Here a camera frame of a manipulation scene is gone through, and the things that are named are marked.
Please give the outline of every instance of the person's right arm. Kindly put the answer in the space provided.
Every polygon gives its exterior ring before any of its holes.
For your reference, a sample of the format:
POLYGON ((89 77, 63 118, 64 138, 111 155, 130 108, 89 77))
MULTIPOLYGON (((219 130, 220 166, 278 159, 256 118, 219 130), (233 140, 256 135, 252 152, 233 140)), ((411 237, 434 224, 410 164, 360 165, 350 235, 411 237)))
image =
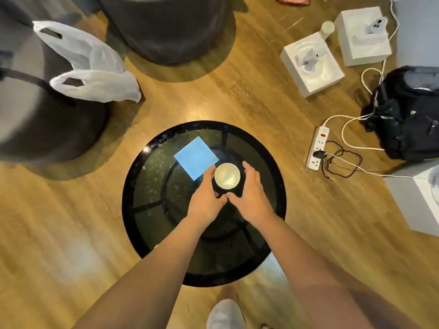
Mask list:
POLYGON ((242 197, 227 193, 241 215, 255 226, 303 305, 319 329, 372 329, 349 290, 328 270, 326 260, 282 219, 264 193, 258 171, 248 163, 242 197))

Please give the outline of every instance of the black backpack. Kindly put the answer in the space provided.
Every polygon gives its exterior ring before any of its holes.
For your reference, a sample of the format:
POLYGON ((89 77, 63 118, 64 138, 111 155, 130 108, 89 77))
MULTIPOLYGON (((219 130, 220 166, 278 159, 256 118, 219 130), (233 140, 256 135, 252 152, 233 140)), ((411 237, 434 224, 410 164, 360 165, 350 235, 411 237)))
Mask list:
POLYGON ((390 72, 361 115, 391 159, 439 157, 439 68, 406 66, 390 72))

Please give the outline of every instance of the glass tabletop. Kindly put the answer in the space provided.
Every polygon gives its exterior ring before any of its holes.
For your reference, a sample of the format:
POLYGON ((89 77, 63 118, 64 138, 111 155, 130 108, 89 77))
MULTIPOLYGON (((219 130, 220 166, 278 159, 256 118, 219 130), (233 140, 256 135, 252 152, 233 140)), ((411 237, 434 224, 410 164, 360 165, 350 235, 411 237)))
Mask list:
MULTIPOLYGON (((193 181, 174 158, 184 146, 200 137, 218 157, 216 166, 233 163, 241 173, 239 184, 214 190, 242 195, 245 160, 261 175, 261 183, 276 214, 286 212, 281 172, 268 150, 249 133, 216 121, 193 121, 159 134, 140 152, 125 180, 123 221, 136 252, 145 257, 186 216, 192 194, 202 176, 193 181)), ((201 235, 183 283, 194 287, 228 284, 255 270, 270 254, 262 235, 227 202, 201 235)))

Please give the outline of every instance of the black plug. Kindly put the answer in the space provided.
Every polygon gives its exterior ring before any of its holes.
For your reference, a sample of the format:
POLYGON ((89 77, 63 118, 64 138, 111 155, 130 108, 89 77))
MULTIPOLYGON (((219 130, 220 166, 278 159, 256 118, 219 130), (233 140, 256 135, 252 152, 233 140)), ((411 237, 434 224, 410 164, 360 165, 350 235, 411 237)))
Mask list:
POLYGON ((314 153, 313 153, 313 157, 318 158, 318 159, 324 159, 327 156, 328 156, 328 154, 326 152, 324 152, 323 150, 314 151, 314 153))

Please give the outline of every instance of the white cable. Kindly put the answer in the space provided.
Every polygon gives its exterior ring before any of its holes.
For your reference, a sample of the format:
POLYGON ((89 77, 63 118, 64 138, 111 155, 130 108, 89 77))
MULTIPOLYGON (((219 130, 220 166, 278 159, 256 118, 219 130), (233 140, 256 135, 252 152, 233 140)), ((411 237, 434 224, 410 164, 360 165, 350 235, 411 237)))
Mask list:
POLYGON ((423 180, 428 180, 428 178, 409 177, 409 176, 407 176, 407 175, 377 174, 377 173, 374 173, 374 172, 369 172, 369 171, 366 171, 364 168, 362 168, 362 167, 360 167, 360 166, 358 166, 358 165, 355 165, 355 164, 349 163, 347 160, 344 160, 343 158, 340 158, 340 157, 338 157, 338 156, 336 156, 336 155, 330 154, 329 152, 326 152, 326 153, 327 153, 328 155, 334 157, 334 158, 337 158, 337 159, 339 159, 339 160, 343 160, 345 163, 348 163, 349 165, 352 165, 352 166, 355 166, 356 168, 359 168, 359 169, 360 169, 361 171, 363 171, 363 172, 366 172, 366 173, 368 173, 368 174, 372 174, 372 175, 376 175, 376 176, 378 176, 378 177, 410 178, 410 179, 423 179, 423 180))
MULTIPOLYGON (((398 32, 398 30, 399 30, 399 21, 398 21, 398 18, 396 17, 396 15, 395 15, 395 11, 393 10, 393 5, 394 5, 394 1, 393 1, 393 0, 390 0, 390 13, 392 14, 392 17, 393 17, 393 19, 394 19, 395 22, 396 22, 396 29, 395 29, 395 31, 390 35, 389 41, 392 40, 392 38, 395 36, 395 34, 396 34, 396 33, 398 32)), ((364 86, 364 88, 367 90, 367 92, 370 93, 370 95, 372 95, 372 90, 370 90, 370 88, 369 88, 369 87, 366 85, 366 83, 364 82, 364 74, 365 74, 367 71, 370 71, 370 70, 373 70, 373 71, 378 72, 378 73, 380 74, 380 79, 379 79, 379 81, 378 81, 378 84, 381 84, 381 83, 384 81, 384 71, 385 71, 386 61, 387 61, 387 59, 385 59, 385 60, 383 61, 382 69, 381 69, 381 70, 379 70, 379 69, 377 69, 377 68, 368 68, 368 69, 366 69, 365 71, 363 71, 362 74, 361 74, 361 76, 360 76, 361 84, 364 86)), ((326 123, 327 123, 329 120, 331 120, 332 118, 334 118, 334 117, 347 117, 347 118, 349 118, 350 120, 347 121, 347 122, 344 124, 344 126, 342 127, 342 131, 341 131, 341 136, 342 136, 342 140, 343 140, 343 143, 344 143, 344 144, 346 144, 347 146, 349 146, 349 147, 351 147, 351 148, 354 148, 354 149, 369 149, 369 150, 379 150, 379 151, 384 151, 384 149, 381 149, 381 148, 367 148, 367 147, 360 147, 360 146, 352 146, 352 145, 350 145, 350 144, 348 144, 348 143, 346 142, 346 140, 345 140, 345 135, 344 135, 344 131, 345 131, 347 125, 348 125, 350 122, 352 122, 352 121, 354 121, 354 120, 360 120, 360 121, 361 121, 361 120, 367 120, 369 117, 371 117, 371 116, 374 114, 374 112, 375 112, 375 108, 376 108, 376 107, 377 107, 377 94, 375 95, 374 111, 373 111, 372 113, 367 114, 367 115, 363 115, 363 116, 360 116, 360 117, 351 117, 351 116, 348 116, 348 115, 333 115, 332 117, 329 117, 329 118, 326 119, 326 121, 323 123, 323 126, 326 126, 326 123)))

